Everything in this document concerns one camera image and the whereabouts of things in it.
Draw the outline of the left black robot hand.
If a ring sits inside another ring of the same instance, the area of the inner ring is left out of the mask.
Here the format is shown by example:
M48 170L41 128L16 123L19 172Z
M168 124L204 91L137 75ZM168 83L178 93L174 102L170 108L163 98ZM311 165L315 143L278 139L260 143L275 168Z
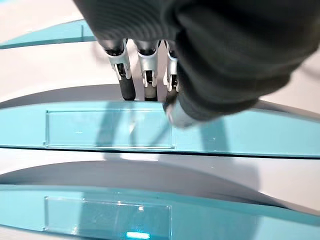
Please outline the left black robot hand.
M253 107L284 87L320 44L317 0L77 0L100 41L167 40L179 93L165 106L178 128Z

